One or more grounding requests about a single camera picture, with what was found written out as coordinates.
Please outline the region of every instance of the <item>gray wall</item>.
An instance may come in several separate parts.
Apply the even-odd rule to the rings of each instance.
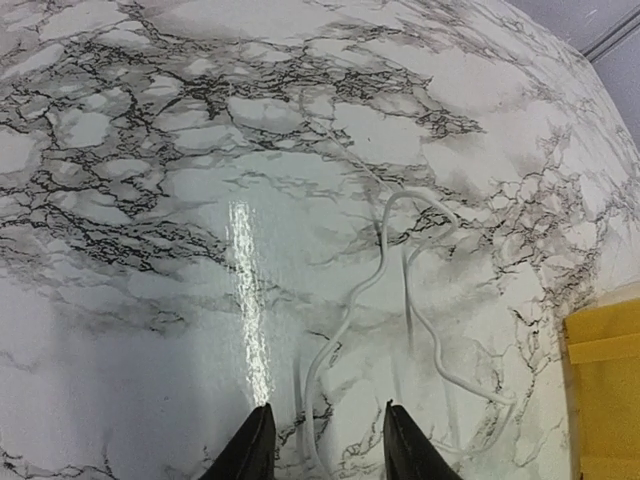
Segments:
[[[640,0],[507,1],[581,52],[640,5]]]
[[[636,29],[593,66],[640,147],[640,29]]]

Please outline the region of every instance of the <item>black pointed object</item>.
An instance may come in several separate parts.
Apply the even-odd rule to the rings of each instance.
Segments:
[[[461,480],[402,405],[387,403],[383,438],[387,480]]]
[[[249,414],[200,480],[273,480],[276,425],[271,405]]]

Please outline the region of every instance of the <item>white marble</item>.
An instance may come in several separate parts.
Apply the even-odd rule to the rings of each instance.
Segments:
[[[451,370],[517,397],[494,448],[448,460],[576,473],[562,319],[638,278],[640,176],[574,50],[499,0],[8,0],[0,22],[1,478],[195,480],[265,401],[277,478],[316,477],[301,382],[379,261],[381,181],[459,216],[418,303]],[[381,478],[390,398],[456,436],[401,282],[444,223],[395,212],[323,372],[335,478]],[[481,443],[499,412],[452,398]]]

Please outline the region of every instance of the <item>marble surface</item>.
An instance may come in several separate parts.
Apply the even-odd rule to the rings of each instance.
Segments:
[[[461,222],[415,274],[445,363],[518,399],[448,460],[575,474],[562,319],[638,278],[640,177],[574,50],[498,0],[7,0],[0,22],[0,478],[196,479],[267,400],[277,478],[314,478],[301,382],[403,188]],[[402,251],[442,228],[395,212],[321,377],[335,478],[382,477],[390,398],[435,438],[491,435],[426,332],[408,348]]]

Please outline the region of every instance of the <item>white wire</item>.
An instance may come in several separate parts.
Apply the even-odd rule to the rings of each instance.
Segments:
[[[382,232],[380,235],[380,247],[381,247],[381,254],[380,254],[380,265],[378,266],[378,269],[376,270],[376,272],[369,277],[368,279],[366,279],[365,281],[363,281],[362,283],[358,284],[352,291],[351,294],[349,295],[349,298],[347,300],[347,306],[344,310],[344,313],[342,315],[342,323],[340,325],[340,328],[338,328],[338,330],[336,331],[336,333],[333,335],[333,337],[331,337],[331,339],[329,339],[329,341],[324,345],[324,347],[322,347],[322,349],[320,350],[320,352],[316,355],[316,357],[313,359],[313,362],[311,362],[311,367],[309,368],[309,372],[307,374],[307,379],[306,379],[306,383],[305,383],[305,392],[304,392],[304,415],[305,415],[305,431],[306,431],[306,441],[307,441],[307,446],[309,449],[309,453],[311,455],[311,460],[312,462],[317,465],[321,471],[323,476],[327,479],[327,480],[331,480],[331,474],[329,473],[329,471],[327,470],[327,468],[325,467],[325,465],[323,464],[323,462],[320,460],[320,457],[318,455],[318,449],[316,446],[316,438],[315,438],[315,425],[314,425],[314,420],[313,420],[313,398],[314,398],[314,394],[315,394],[315,386],[316,383],[318,381],[318,376],[319,376],[319,369],[320,366],[322,365],[322,363],[326,360],[326,358],[331,354],[331,352],[333,351],[333,349],[335,348],[335,346],[337,345],[337,343],[340,341],[340,338],[342,337],[342,335],[344,335],[344,333],[347,331],[347,329],[349,328],[349,325],[351,324],[351,312],[353,310],[353,306],[357,300],[357,298],[360,296],[361,293],[363,293],[364,291],[368,290],[369,288],[371,288],[373,285],[375,285],[378,281],[380,281],[380,279],[382,278],[382,276],[384,275],[386,268],[387,268],[387,263],[388,263],[388,258],[387,258],[387,252],[389,249],[388,246],[388,228],[389,228],[389,217],[391,215],[391,208],[393,207],[393,205],[400,199],[402,198],[413,198],[413,199],[417,199],[417,200],[421,200],[429,205],[432,205],[433,207],[437,208],[438,210],[440,210],[451,222],[450,223],[450,227],[444,232],[441,233],[440,235],[438,235],[437,237],[435,237],[433,240],[438,240],[441,239],[445,236],[448,236],[450,234],[452,234],[457,228],[458,228],[458,221],[457,218],[455,216],[455,214],[449,210],[449,208],[447,208],[445,205],[443,205],[441,202],[435,200],[434,198],[429,198],[426,195],[419,193],[419,192],[412,192],[412,191],[402,191],[402,192],[397,192],[394,193],[393,195],[391,195],[391,197],[389,198],[389,200],[387,201],[387,204],[385,205],[384,208],[384,213],[382,216]],[[433,326],[433,324],[424,316],[422,315],[419,310],[416,308],[415,303],[413,301],[413,290],[412,290],[412,269],[411,266],[413,265],[413,263],[416,261],[416,259],[418,258],[418,256],[428,247],[427,242],[424,242],[422,245],[420,245],[409,257],[409,259],[407,260],[406,263],[406,269],[405,269],[405,285],[407,288],[407,299],[409,301],[409,305],[411,308],[411,311],[416,315],[416,317],[420,320],[420,322],[422,323],[422,325],[424,325],[424,327],[428,330],[428,332],[431,334],[431,337],[433,339],[433,343],[434,343],[434,362],[435,362],[435,367],[436,370],[438,371],[438,373],[448,382],[451,382],[455,385],[458,385],[460,388],[463,388],[464,390],[473,393],[479,397],[483,397],[487,400],[489,400],[490,402],[494,402],[497,404],[501,404],[501,405],[505,405],[508,406],[508,410],[507,410],[507,414],[504,418],[503,421],[498,421],[496,428],[493,432],[493,434],[491,435],[490,440],[483,445],[480,448],[476,448],[476,449],[471,449],[471,450],[460,450],[458,448],[453,448],[449,445],[443,444],[442,442],[438,442],[435,440],[432,440],[432,443],[439,447],[441,450],[444,450],[446,452],[449,453],[454,453],[454,454],[458,454],[458,455],[472,455],[472,454],[477,454],[477,453],[481,453],[484,452],[485,450],[488,450],[489,448],[491,448],[493,446],[493,444],[495,444],[496,440],[498,439],[498,437],[500,437],[500,435],[502,434],[509,418],[511,417],[511,414],[513,412],[513,409],[515,407],[515,399],[514,398],[506,398],[503,397],[501,395],[498,395],[490,390],[486,390],[478,385],[475,385],[467,380],[464,380],[463,378],[460,378],[450,372],[448,372],[443,365],[442,362],[442,342],[440,340],[440,337],[438,336],[438,333],[436,332],[435,327]]]

